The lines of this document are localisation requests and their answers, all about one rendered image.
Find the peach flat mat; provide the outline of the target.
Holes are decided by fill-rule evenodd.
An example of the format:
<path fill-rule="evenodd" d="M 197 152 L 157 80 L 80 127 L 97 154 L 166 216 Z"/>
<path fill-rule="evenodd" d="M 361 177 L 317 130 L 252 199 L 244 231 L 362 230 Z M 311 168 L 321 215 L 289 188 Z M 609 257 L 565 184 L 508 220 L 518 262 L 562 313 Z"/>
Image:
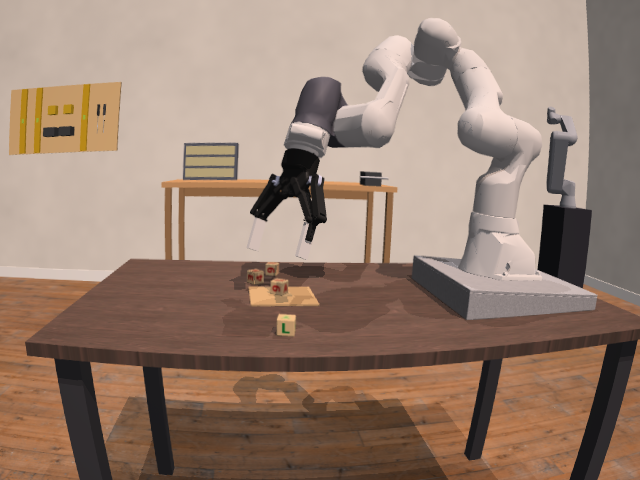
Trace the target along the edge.
<path fill-rule="evenodd" d="M 270 287 L 249 287 L 251 306 L 319 306 L 309 287 L 288 287 L 288 293 L 279 296 L 270 293 Z"/>

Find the tan letter block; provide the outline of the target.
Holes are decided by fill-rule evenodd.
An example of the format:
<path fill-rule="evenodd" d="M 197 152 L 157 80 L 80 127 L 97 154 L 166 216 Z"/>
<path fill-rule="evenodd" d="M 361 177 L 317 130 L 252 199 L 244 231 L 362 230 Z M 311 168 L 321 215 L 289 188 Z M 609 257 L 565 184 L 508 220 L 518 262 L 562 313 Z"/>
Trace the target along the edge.
<path fill-rule="evenodd" d="M 271 281 L 270 293 L 283 296 L 288 293 L 288 280 L 274 279 Z"/>
<path fill-rule="evenodd" d="M 253 285 L 264 283 L 264 271 L 258 269 L 248 270 L 247 282 Z"/>
<path fill-rule="evenodd" d="M 277 336 L 295 335 L 296 316 L 279 314 L 277 317 Z"/>
<path fill-rule="evenodd" d="M 279 273 L 278 262 L 268 262 L 265 264 L 265 275 L 277 276 Z"/>

